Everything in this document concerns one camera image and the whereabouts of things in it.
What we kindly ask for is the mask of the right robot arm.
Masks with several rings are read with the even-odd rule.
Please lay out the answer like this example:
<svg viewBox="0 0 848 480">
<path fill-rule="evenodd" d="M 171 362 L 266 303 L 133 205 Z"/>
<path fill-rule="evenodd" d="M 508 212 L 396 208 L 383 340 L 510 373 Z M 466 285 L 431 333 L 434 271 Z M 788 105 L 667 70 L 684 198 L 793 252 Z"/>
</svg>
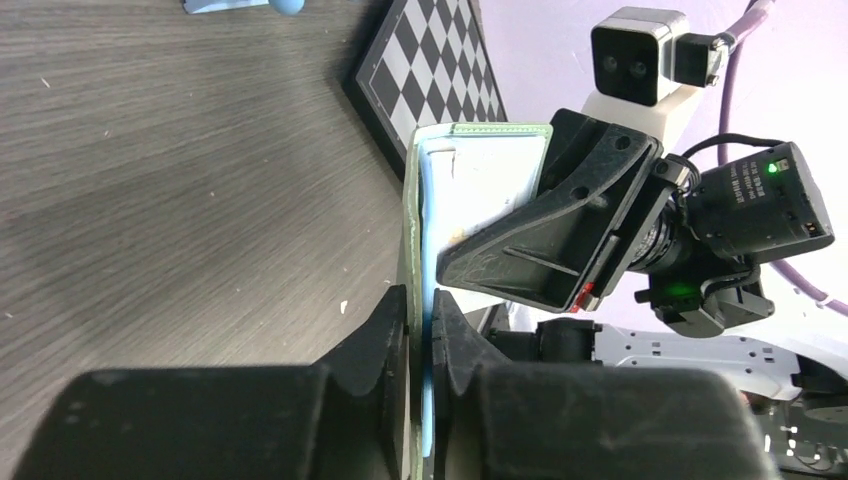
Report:
<svg viewBox="0 0 848 480">
<path fill-rule="evenodd" d="M 438 479 L 779 479 L 847 475 L 847 378 L 808 353 L 738 342 L 753 409 L 691 360 L 770 317 L 763 264 L 834 236 L 798 147 L 697 171 L 645 133 L 562 109 L 537 196 L 450 247 L 438 281 L 556 314 L 487 337 L 434 316 Z"/>
</svg>

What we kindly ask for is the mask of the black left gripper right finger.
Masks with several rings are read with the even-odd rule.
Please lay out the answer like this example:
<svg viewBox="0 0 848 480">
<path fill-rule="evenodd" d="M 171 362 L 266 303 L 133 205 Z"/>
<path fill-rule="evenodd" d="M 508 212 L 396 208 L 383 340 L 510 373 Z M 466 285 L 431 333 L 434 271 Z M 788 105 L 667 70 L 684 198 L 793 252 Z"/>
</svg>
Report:
<svg viewBox="0 0 848 480">
<path fill-rule="evenodd" d="M 508 359 L 452 295 L 432 310 L 438 479 L 775 479 L 736 390 L 705 371 Z"/>
</svg>

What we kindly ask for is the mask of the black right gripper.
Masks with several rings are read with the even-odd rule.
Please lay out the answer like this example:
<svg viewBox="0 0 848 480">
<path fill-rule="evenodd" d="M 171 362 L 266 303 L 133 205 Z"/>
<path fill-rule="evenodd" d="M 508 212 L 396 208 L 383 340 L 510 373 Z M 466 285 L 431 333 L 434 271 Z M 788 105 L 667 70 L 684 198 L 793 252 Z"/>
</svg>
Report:
<svg viewBox="0 0 848 480">
<path fill-rule="evenodd" d="M 449 248 L 442 285 L 546 310 L 597 309 L 694 170 L 641 131 L 560 109 L 537 196 Z"/>
</svg>

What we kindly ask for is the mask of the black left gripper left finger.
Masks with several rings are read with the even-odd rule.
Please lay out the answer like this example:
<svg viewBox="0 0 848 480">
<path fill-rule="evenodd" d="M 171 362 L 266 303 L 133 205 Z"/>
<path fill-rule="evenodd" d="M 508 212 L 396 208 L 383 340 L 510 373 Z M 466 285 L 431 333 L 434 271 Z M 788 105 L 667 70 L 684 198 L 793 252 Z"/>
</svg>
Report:
<svg viewBox="0 0 848 480">
<path fill-rule="evenodd" d="M 406 291 L 309 365 L 111 369 L 57 396 L 17 479 L 399 479 Z"/>
</svg>

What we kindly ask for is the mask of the white patterned card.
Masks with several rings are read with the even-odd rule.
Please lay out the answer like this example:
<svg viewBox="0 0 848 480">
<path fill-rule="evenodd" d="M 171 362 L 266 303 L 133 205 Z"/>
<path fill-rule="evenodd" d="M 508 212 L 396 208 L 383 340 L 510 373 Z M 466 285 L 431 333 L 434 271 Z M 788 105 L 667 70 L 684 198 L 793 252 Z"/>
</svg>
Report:
<svg viewBox="0 0 848 480">
<path fill-rule="evenodd" d="M 424 250 L 439 254 L 529 201 L 546 151 L 542 136 L 465 137 L 424 162 Z"/>
</svg>

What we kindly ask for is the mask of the mint green card holder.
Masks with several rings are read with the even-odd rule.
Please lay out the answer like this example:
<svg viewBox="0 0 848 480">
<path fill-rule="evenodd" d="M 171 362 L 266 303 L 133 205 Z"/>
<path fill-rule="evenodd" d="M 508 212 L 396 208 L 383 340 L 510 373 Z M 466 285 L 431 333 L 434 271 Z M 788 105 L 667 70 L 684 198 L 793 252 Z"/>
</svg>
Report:
<svg viewBox="0 0 848 480">
<path fill-rule="evenodd" d="M 454 122 L 417 128 L 407 149 L 399 276 L 407 289 L 410 476 L 434 444 L 431 326 L 439 256 L 536 194 L 553 128 Z"/>
</svg>

